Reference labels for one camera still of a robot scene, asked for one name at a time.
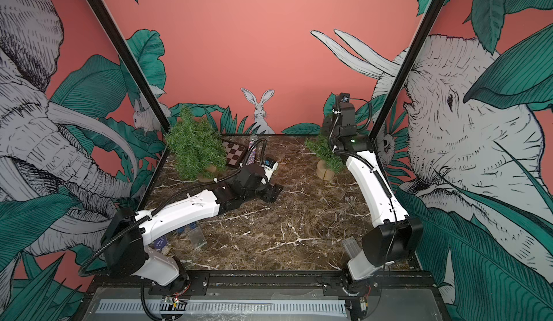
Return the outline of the small green christmas tree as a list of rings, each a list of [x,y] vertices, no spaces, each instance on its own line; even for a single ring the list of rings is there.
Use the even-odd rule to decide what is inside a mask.
[[[342,159],[329,148],[326,136],[318,135],[317,138],[308,138],[305,140],[305,146],[318,158],[316,175],[321,180],[330,181],[346,168]]]

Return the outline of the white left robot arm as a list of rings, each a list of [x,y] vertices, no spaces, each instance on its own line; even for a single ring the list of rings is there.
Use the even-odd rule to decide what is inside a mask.
[[[220,180],[188,186],[153,210],[119,210],[100,248],[82,263],[79,276],[138,276],[143,282],[151,282],[150,294],[175,298],[185,295],[192,280],[181,261],[150,245],[174,230],[231,212],[248,201],[276,201],[282,186],[271,184],[270,179],[277,167],[275,160],[262,158]]]

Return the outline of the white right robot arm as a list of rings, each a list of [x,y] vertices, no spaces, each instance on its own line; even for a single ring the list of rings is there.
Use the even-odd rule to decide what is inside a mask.
[[[406,259],[418,247],[423,224],[401,205],[381,169],[371,140],[357,130],[352,103],[337,100],[325,118],[328,147],[342,159],[356,180],[370,212],[372,229],[361,239],[361,251],[347,263],[343,290],[360,297],[369,293],[371,278]]]

